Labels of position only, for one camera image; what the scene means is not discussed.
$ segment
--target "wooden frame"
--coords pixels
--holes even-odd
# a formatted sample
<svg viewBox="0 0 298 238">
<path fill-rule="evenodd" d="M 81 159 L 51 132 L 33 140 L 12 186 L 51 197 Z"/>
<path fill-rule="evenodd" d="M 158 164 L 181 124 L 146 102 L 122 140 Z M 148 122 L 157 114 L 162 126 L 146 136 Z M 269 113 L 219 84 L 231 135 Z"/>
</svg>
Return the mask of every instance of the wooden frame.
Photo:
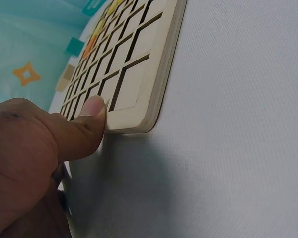
<svg viewBox="0 0 298 238">
<path fill-rule="evenodd" d="M 77 110 L 80 110 L 77 106 L 79 103 L 77 98 L 80 95 L 87 95 L 86 100 L 90 89 L 97 85 L 99 87 L 98 95 L 102 96 L 102 93 L 108 91 L 102 90 L 105 82 L 112 77 L 118 77 L 116 87 L 113 85 L 110 87 L 115 91 L 108 92 L 112 98 L 108 105 L 106 132 L 148 132 L 155 125 L 161 108 L 186 0 L 114 0 L 113 4 L 117 4 L 117 9 L 109 15 L 107 15 L 108 9 L 103 13 L 103 21 L 100 20 L 103 25 L 102 27 L 98 26 L 99 32 L 95 32 L 90 39 L 89 52 L 85 51 L 83 54 L 85 57 L 80 59 L 71 79 L 61 113 L 68 119 L 73 119 L 77 115 Z M 132 10 L 128 15 L 125 12 L 127 9 Z M 152 14 L 151 17 L 147 17 L 148 12 Z M 142 14 L 141 18 L 137 17 L 138 20 L 140 19 L 139 23 L 133 22 L 136 25 L 134 31 L 124 35 L 128 27 L 127 24 L 133 20 L 135 15 L 139 16 L 139 14 Z M 110 43 L 112 35 L 117 30 L 120 31 L 118 41 L 114 44 Z M 129 50 L 123 51 L 126 53 L 125 62 L 120 67 L 112 68 L 114 54 L 118 47 L 127 41 L 131 43 Z M 143 49 L 140 54 L 135 54 L 135 47 Z M 110 58 L 108 66 L 100 65 L 105 57 Z M 97 69 L 94 75 L 89 74 L 91 68 L 96 64 Z M 97 75 L 100 67 L 103 70 L 104 67 L 106 68 L 105 75 Z M 132 75 L 134 78 L 126 79 L 125 75 Z M 91 77 L 93 77 L 91 83 L 80 82 L 80 80 L 89 81 Z"/>
</svg>

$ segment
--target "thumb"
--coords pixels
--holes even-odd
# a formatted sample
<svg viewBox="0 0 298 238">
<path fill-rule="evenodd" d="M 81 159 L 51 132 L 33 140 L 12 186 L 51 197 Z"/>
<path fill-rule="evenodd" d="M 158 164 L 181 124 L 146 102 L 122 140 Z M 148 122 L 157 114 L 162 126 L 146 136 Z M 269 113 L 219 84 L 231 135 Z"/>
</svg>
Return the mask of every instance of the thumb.
<svg viewBox="0 0 298 238">
<path fill-rule="evenodd" d="M 93 96 L 70 122 L 51 115 L 46 126 L 57 144 L 59 161 L 81 159 L 97 150 L 105 130 L 106 111 L 104 100 Z"/>
</svg>

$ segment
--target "teal fabric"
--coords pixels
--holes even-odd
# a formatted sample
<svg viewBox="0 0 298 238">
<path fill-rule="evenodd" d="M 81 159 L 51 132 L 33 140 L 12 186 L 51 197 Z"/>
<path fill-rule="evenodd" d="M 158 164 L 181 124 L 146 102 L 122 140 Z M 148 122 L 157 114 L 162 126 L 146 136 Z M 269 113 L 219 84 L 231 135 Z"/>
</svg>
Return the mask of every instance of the teal fabric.
<svg viewBox="0 0 298 238">
<path fill-rule="evenodd" d="M 80 41 L 79 39 L 73 37 L 66 48 L 66 52 L 73 55 L 73 56 L 79 56 L 81 50 L 84 47 L 85 42 Z"/>
<path fill-rule="evenodd" d="M 83 9 L 83 13 L 88 16 L 94 16 L 105 2 L 106 0 L 90 0 L 86 7 Z"/>
<path fill-rule="evenodd" d="M 0 0 L 0 102 L 23 97 L 48 110 L 70 57 L 65 49 L 72 37 L 80 37 L 89 21 L 82 12 L 87 3 Z M 13 72 L 27 63 L 41 79 L 22 87 Z"/>
</svg>

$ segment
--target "teal square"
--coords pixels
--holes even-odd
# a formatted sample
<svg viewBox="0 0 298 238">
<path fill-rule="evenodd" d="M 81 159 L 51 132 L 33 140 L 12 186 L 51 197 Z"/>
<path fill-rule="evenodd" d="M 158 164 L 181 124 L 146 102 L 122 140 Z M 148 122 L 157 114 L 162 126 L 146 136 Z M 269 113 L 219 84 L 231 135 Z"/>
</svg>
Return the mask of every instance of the teal square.
<svg viewBox="0 0 298 238">
<path fill-rule="evenodd" d="M 85 43 L 83 41 L 80 41 L 79 39 L 72 37 L 68 47 L 66 48 L 66 52 L 78 57 L 84 45 Z"/>
<path fill-rule="evenodd" d="M 90 0 L 83 9 L 83 13 L 87 16 L 94 16 L 105 2 L 106 0 Z"/>
</svg>

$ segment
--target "grid cutout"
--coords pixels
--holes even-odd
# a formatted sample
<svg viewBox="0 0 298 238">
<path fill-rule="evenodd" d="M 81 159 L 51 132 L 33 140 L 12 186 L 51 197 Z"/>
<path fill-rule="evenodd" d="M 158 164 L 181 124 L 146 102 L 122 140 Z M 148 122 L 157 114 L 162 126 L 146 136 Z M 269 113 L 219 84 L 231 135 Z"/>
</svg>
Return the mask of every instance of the grid cutout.
<svg viewBox="0 0 298 238">
<path fill-rule="evenodd" d="M 102 29 L 88 54 L 82 54 L 61 114 L 73 120 L 93 95 L 104 98 L 109 113 L 136 105 L 168 1 L 178 0 L 123 0 L 110 15 L 109 7 L 105 10 Z"/>
<path fill-rule="evenodd" d="M 156 5 L 155 2 L 159 2 L 161 7 L 158 8 L 156 14 L 148 17 L 147 13 L 150 12 L 150 9 L 151 12 L 155 10 L 152 9 L 152 6 Z M 156 30 L 156 27 L 152 26 L 158 25 L 165 3 L 166 0 L 124 0 L 116 11 L 106 18 L 106 23 L 93 49 L 87 57 L 80 59 L 71 80 L 61 109 L 61 113 L 68 120 L 74 119 L 77 115 L 76 111 L 81 109 L 82 103 L 79 103 L 77 98 L 82 98 L 83 95 L 86 96 L 84 101 L 93 95 L 103 96 L 106 102 L 109 101 L 109 111 L 115 110 L 119 89 L 124 84 L 126 69 L 131 65 L 137 67 L 136 62 L 149 58 L 150 44 L 152 46 Z M 145 30 L 151 33 L 152 40 L 149 43 L 141 44 L 138 39 L 141 37 L 140 33 Z M 146 46 L 145 50 L 140 50 L 143 45 Z"/>
</svg>

